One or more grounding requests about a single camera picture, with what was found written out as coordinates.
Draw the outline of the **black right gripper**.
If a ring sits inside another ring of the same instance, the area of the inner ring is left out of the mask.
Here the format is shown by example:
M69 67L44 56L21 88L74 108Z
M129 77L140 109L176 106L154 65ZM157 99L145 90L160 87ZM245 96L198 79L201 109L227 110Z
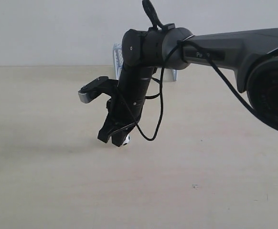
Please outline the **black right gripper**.
M138 123L141 119L141 93L114 86L108 108L111 118L105 119L97 138L103 143L108 143L111 138L112 144L121 147L126 136L134 129L134 125L129 124Z

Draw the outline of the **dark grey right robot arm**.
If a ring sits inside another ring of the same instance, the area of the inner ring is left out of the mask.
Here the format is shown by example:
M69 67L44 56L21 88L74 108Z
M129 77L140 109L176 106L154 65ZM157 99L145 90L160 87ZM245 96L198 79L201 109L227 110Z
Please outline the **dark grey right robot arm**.
M157 68L183 70L211 66L220 77L232 70L239 97L258 120L278 131L278 28L194 35L186 28L129 30L122 39L123 68L118 80L106 79L100 93L110 95L98 139L125 143L139 125L147 89Z

